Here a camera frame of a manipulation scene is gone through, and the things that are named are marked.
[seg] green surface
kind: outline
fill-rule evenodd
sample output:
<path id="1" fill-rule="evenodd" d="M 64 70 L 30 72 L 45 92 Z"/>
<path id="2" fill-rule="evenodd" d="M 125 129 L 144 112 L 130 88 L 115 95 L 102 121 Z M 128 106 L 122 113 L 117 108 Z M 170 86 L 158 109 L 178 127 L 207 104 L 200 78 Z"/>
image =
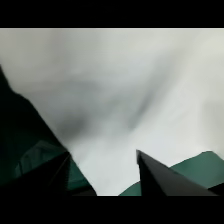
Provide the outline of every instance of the green surface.
<path id="1" fill-rule="evenodd" d="M 224 182 L 224 161 L 213 152 L 203 152 L 171 169 L 205 188 Z M 140 182 L 129 187 L 120 196 L 141 196 Z"/>

